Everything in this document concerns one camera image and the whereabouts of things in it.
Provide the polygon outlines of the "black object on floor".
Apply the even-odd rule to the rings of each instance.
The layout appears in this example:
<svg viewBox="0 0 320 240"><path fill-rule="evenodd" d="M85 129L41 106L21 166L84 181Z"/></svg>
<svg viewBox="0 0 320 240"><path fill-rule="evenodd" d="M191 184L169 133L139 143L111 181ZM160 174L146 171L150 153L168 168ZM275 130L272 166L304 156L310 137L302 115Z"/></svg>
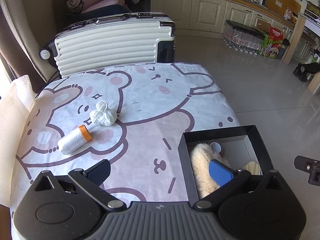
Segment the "black object on floor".
<svg viewBox="0 0 320 240"><path fill-rule="evenodd" d="M295 70L293 71L293 75L298 77L298 79L301 82L307 81L307 74L316 74L320 71L319 63L313 62L313 63L306 63L302 64L299 63Z"/></svg>

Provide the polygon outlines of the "pack of water bottles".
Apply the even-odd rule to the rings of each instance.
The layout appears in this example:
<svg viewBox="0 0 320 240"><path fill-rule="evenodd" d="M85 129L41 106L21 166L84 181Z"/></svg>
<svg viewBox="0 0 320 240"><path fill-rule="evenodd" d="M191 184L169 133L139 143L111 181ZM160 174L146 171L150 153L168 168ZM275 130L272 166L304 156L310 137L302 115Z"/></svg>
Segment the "pack of water bottles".
<svg viewBox="0 0 320 240"><path fill-rule="evenodd" d="M254 55L258 55L262 50L265 37L257 29L231 20L226 20L223 35L229 48Z"/></svg>

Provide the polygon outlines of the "white yarn ball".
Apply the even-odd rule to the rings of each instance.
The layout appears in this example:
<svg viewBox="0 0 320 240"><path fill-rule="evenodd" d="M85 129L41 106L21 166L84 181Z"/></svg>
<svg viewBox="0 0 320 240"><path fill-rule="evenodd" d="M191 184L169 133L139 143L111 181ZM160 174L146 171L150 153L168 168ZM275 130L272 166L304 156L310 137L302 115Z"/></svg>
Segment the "white yarn ball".
<svg viewBox="0 0 320 240"><path fill-rule="evenodd" d="M100 126L112 126L117 120L117 114L110 109L107 100L99 100L89 116L92 123Z"/></svg>

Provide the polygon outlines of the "brown tape roll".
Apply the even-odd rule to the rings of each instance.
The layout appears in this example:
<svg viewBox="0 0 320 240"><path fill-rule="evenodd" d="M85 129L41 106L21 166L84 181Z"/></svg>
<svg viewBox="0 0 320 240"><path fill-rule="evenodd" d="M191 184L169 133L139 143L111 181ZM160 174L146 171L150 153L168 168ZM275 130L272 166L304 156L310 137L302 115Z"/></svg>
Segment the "brown tape roll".
<svg viewBox="0 0 320 240"><path fill-rule="evenodd" d="M210 147L218 154L222 152L222 146L218 142L211 142Z"/></svg>

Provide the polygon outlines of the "white bag roll orange cap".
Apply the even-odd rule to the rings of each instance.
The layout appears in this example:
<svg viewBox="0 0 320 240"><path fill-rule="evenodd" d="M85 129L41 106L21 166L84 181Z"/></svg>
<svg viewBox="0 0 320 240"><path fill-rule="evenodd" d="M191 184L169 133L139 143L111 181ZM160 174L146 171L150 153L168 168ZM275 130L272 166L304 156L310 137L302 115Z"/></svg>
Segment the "white bag roll orange cap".
<svg viewBox="0 0 320 240"><path fill-rule="evenodd" d="M57 146L62 154L68 155L91 140L92 136L88 129L85 125L81 125L62 137Z"/></svg>

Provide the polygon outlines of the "cream kitchen cabinets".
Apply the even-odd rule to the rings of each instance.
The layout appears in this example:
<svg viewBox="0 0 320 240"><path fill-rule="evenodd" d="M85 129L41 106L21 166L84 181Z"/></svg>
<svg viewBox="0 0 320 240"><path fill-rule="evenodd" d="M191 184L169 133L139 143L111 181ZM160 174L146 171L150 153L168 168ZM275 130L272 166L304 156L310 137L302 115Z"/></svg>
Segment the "cream kitchen cabinets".
<svg viewBox="0 0 320 240"><path fill-rule="evenodd" d="M294 31L292 23L248 0L151 0L151 10L168 15L184 35L220 36L227 20L253 28L268 23L288 40Z"/></svg>

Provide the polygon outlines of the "brown curtain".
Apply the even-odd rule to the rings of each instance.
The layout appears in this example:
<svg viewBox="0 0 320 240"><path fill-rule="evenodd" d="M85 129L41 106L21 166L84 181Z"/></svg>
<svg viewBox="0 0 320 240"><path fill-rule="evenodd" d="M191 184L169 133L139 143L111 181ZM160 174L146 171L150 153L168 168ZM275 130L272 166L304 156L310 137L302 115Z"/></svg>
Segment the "brown curtain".
<svg viewBox="0 0 320 240"><path fill-rule="evenodd" d="M40 59L40 45L31 31L22 0L1 0L1 55L15 77L29 76L38 93L55 69Z"/></svg>

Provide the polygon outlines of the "cream fluffy plush toy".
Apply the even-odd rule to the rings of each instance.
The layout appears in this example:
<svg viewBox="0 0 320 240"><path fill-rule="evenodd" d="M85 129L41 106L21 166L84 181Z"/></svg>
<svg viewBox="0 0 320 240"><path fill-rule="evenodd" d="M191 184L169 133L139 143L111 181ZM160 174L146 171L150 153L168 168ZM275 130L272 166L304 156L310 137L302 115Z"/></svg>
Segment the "cream fluffy plush toy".
<svg viewBox="0 0 320 240"><path fill-rule="evenodd" d="M207 143L197 144L190 153L190 162L200 199L220 188L220 185L209 174L209 164L212 160L218 160L228 168L231 168L228 160L221 157Z"/></svg>

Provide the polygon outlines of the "green red cardboard box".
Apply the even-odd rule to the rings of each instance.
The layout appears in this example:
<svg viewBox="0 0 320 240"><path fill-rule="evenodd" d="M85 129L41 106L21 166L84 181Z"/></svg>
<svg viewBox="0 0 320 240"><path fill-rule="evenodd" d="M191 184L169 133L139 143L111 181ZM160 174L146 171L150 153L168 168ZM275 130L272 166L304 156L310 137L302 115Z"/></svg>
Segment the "green red cardboard box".
<svg viewBox="0 0 320 240"><path fill-rule="evenodd" d="M283 39L283 32L270 26L267 32L264 31L264 40L260 55L276 59L283 43Z"/></svg>

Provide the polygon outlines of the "black storage box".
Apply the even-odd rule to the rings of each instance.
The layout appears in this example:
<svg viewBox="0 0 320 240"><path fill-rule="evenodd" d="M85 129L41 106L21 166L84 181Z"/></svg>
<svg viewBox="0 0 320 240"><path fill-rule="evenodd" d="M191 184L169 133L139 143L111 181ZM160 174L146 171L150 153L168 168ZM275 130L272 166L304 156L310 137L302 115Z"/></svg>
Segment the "black storage box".
<svg viewBox="0 0 320 240"><path fill-rule="evenodd" d="M181 136L178 152L190 204L199 200L190 154L196 145L210 142L218 142L221 145L222 157L230 163L233 170L243 168L250 161L259 164L262 174L274 169L265 143L255 125L185 132Z"/></svg>

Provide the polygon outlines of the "oval wooden board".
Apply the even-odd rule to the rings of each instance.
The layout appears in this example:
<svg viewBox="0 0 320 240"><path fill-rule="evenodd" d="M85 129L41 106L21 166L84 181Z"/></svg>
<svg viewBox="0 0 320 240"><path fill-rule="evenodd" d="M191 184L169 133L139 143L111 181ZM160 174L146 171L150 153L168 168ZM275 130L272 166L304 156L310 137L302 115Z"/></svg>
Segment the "oval wooden board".
<svg viewBox="0 0 320 240"><path fill-rule="evenodd" d="M251 175L260 176L262 175L260 165L255 161L250 161L247 163L243 169L251 173Z"/></svg>

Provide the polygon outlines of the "cream ribbed suitcase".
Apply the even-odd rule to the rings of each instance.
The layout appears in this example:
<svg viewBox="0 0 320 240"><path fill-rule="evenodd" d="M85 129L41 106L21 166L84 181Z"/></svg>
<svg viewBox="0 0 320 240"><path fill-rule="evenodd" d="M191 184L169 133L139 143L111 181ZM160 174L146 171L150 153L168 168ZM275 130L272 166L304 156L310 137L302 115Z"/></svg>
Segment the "cream ribbed suitcase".
<svg viewBox="0 0 320 240"><path fill-rule="evenodd" d="M76 22L39 52L68 77L107 66L170 63L175 52L175 22L161 12L138 12Z"/></svg>

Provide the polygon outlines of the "cartoon bear printed bedsheet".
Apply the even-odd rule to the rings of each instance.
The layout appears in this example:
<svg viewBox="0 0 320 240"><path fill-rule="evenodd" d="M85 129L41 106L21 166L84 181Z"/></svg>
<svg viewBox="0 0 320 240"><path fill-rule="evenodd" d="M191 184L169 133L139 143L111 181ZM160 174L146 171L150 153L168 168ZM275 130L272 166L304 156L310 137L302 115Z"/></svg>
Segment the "cartoon bear printed bedsheet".
<svg viewBox="0 0 320 240"><path fill-rule="evenodd" d="M117 114L112 126L91 122L99 100ZM92 140L71 154L57 142L85 125ZM128 64L54 81L38 96L24 126L11 180L10 212L43 170L66 175L102 159L111 174L102 184L126 204L185 202L178 145L183 133L238 126L205 68L187 63Z"/></svg>

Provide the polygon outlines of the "white paper towel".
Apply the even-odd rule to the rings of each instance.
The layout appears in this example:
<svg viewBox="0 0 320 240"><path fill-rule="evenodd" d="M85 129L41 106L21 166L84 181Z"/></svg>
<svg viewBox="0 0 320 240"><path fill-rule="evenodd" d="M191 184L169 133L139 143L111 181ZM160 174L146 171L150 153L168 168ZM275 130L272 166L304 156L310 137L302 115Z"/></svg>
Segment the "white paper towel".
<svg viewBox="0 0 320 240"><path fill-rule="evenodd" d="M10 206L11 180L15 156L24 126L35 103L35 93L28 75L12 81L1 98L0 173L1 205Z"/></svg>

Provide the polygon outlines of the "wooden table leg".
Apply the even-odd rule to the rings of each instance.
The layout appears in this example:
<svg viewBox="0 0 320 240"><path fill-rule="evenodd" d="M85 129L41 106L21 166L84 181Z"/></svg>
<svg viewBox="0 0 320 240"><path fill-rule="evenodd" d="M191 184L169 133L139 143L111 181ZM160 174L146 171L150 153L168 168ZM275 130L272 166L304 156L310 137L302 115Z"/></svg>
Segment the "wooden table leg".
<svg viewBox="0 0 320 240"><path fill-rule="evenodd" d="M290 41L290 45L288 46L288 48L286 49L286 52L282 58L282 60L286 63L289 64L293 54L295 52L295 49L298 45L298 42L302 36L304 27L306 24L306 17L302 14L302 13L298 13L298 19L297 22L295 24L294 30L293 30L293 34L291 36L291 41Z"/></svg>

